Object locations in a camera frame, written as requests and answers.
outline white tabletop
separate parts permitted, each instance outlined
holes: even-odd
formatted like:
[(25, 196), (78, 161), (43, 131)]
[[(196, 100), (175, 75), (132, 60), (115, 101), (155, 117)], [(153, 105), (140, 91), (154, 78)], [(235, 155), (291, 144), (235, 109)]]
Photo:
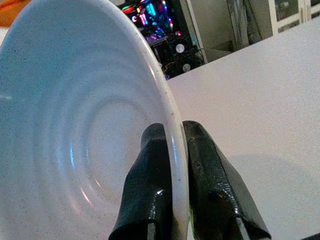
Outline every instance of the white tabletop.
[(274, 240), (320, 232), (320, 17), (168, 81), (239, 171)]

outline white ceramic bowl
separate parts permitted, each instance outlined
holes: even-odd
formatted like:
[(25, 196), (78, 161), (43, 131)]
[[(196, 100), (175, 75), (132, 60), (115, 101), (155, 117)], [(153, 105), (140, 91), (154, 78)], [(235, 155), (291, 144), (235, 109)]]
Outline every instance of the white ceramic bowl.
[(109, 1), (33, 0), (0, 48), (0, 239), (107, 239), (140, 137), (156, 122), (183, 240), (184, 132), (148, 44)]

